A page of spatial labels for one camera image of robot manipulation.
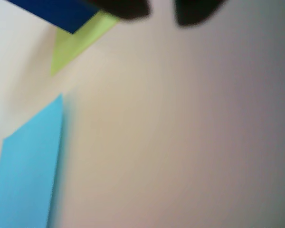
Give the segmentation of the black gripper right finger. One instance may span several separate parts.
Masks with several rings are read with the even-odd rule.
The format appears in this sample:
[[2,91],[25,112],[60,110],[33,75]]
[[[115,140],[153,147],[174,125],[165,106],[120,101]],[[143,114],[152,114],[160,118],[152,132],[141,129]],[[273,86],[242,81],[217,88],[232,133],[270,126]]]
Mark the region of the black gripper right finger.
[[176,0],[177,24],[198,26],[212,17],[224,3],[224,0]]

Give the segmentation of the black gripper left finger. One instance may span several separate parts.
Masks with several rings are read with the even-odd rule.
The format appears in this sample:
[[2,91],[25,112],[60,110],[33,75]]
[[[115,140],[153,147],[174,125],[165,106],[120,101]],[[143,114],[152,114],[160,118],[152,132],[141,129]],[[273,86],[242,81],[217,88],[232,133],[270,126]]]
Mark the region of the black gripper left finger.
[[121,19],[140,19],[150,14],[147,0],[86,0],[86,2]]

